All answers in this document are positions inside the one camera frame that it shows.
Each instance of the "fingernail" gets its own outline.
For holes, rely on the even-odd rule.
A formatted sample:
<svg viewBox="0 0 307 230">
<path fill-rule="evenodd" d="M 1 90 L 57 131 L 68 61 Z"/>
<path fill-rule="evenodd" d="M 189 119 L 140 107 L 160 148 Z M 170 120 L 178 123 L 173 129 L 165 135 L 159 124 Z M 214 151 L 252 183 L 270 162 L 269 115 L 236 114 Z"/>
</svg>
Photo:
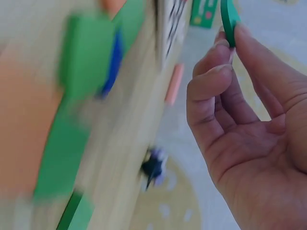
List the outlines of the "fingernail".
<svg viewBox="0 0 307 230">
<path fill-rule="evenodd" d="M 245 26 L 242 22 L 237 22 L 236 28 L 241 34 L 246 35 L 246 36 L 251 36 L 251 32 L 249 28 Z"/>
<path fill-rule="evenodd" d="M 219 31 L 217 32 L 217 34 L 216 34 L 216 36 L 215 36 L 215 40 L 218 38 L 218 36 L 220 35 L 220 32 L 223 32 L 224 31 L 224 27 L 223 26 L 221 26 L 220 28 L 219 28 Z"/>
<path fill-rule="evenodd" d="M 225 46 L 225 47 L 227 47 L 227 48 L 230 47 L 229 42 L 228 42 L 226 39 L 222 39 L 222 40 L 219 40 L 219 41 L 217 41 L 216 43 L 214 43 L 214 45 L 212 46 L 212 48 L 214 49 L 214 48 L 216 48 L 216 47 L 219 46 L 219 45 Z"/>
<path fill-rule="evenodd" d="M 214 67 L 213 69 L 210 70 L 211 71 L 214 71 L 214 72 L 219 72 L 220 70 L 222 69 L 228 69 L 228 70 L 233 70 L 233 66 L 231 64 L 224 64 L 224 65 L 220 65 L 220 66 L 216 66 Z"/>
</svg>

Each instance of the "wooden surface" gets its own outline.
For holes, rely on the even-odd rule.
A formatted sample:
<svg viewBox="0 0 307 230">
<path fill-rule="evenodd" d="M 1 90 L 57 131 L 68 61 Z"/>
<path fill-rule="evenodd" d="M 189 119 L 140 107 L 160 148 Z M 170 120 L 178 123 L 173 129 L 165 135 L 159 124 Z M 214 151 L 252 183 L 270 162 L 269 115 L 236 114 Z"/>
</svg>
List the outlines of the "wooden surface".
<svg viewBox="0 0 307 230">
<path fill-rule="evenodd" d="M 159 73 L 152 2 L 110 95 L 81 109 L 81 121 L 93 127 L 76 180 L 95 205 L 89 230 L 129 227 L 140 190 L 139 168 L 164 109 L 179 49 Z M 94 0 L 0 0 L 0 44 L 18 43 L 36 76 L 53 81 L 65 16 L 94 6 Z M 68 197 L 49 204 L 2 200 L 0 230 L 55 230 L 67 202 Z"/>
</svg>

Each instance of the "green wooden piece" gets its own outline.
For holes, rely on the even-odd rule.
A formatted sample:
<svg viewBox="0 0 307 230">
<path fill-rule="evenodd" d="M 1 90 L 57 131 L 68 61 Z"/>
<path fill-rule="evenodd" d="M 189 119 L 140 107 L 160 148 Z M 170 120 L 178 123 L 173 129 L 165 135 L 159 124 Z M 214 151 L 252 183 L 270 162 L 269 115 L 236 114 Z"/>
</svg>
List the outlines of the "green wooden piece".
<svg viewBox="0 0 307 230">
<path fill-rule="evenodd" d="M 57 230 L 86 230 L 93 214 L 93 205 L 78 192 L 73 192 Z"/>
<path fill-rule="evenodd" d="M 144 0 L 127 0 L 119 11 L 125 54 L 135 42 L 144 21 Z"/>
<path fill-rule="evenodd" d="M 235 47 L 235 26 L 241 20 L 232 0 L 221 0 L 221 15 L 226 38 L 230 47 Z"/>
<path fill-rule="evenodd" d="M 104 86 L 114 36 L 113 23 L 102 13 L 74 14 L 68 19 L 58 74 L 65 90 L 62 107 L 83 100 Z"/>
<path fill-rule="evenodd" d="M 58 112 L 51 127 L 34 191 L 35 200 L 69 195 L 90 136 L 64 113 Z"/>
<path fill-rule="evenodd" d="M 194 0 L 192 13 L 191 13 L 191 25 L 196 25 L 204 28 L 211 28 L 214 16 L 216 14 L 218 0 Z"/>
</svg>

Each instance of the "toy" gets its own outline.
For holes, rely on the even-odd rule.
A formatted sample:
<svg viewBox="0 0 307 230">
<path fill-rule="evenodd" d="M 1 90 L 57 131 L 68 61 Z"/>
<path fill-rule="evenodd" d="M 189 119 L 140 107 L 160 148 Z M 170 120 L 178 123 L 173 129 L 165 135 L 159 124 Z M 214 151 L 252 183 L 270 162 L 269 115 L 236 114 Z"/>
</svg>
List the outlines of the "toy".
<svg viewBox="0 0 307 230">
<path fill-rule="evenodd" d="M 190 24 L 211 28 L 218 0 L 194 0 Z"/>
<path fill-rule="evenodd" d="M 115 83 L 115 80 L 119 73 L 121 62 L 123 60 L 123 56 L 124 56 L 124 47 L 122 42 L 122 36 L 121 36 L 121 31 L 118 30 L 113 44 L 113 54 L 109 68 L 109 77 L 101 91 L 103 97 L 108 95 L 108 93 L 111 91 Z"/>
<path fill-rule="evenodd" d="M 61 107 L 69 107 L 104 86 L 115 27 L 107 15 L 74 14 L 68 20 L 59 67 L 64 88 Z"/>
<path fill-rule="evenodd" d="M 149 160 L 142 164 L 141 170 L 148 177 L 146 189 L 149 188 L 150 183 L 154 180 L 155 185 L 163 183 L 166 171 L 167 156 L 162 149 L 152 148 Z"/>
<path fill-rule="evenodd" d="M 38 83 L 17 56 L 0 56 L 0 195 L 32 196 L 62 93 Z"/>
<path fill-rule="evenodd" d="M 89 131 L 68 120 L 62 111 L 55 117 L 41 162 L 34 199 L 71 193 Z"/>
<path fill-rule="evenodd" d="M 175 65 L 173 76 L 165 97 L 165 102 L 168 103 L 169 105 L 174 105 L 176 101 L 183 72 L 184 72 L 184 64 Z"/>
<path fill-rule="evenodd" d="M 230 47 L 235 47 L 235 26 L 241 20 L 232 0 L 221 0 L 221 15 L 226 38 Z"/>
<path fill-rule="evenodd" d="M 94 206 L 82 194 L 74 191 L 65 208 L 57 230 L 86 230 Z"/>
</svg>

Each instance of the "hand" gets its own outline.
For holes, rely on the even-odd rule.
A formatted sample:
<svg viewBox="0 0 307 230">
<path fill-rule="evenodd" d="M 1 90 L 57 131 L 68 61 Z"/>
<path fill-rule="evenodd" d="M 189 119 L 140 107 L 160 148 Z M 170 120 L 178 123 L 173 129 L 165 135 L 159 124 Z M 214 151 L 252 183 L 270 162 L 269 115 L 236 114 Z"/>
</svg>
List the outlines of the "hand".
<svg viewBox="0 0 307 230">
<path fill-rule="evenodd" d="M 307 229 L 307 77 L 243 25 L 236 51 L 272 120 L 246 103 L 224 32 L 194 68 L 189 126 L 212 180 L 243 230 Z"/>
</svg>

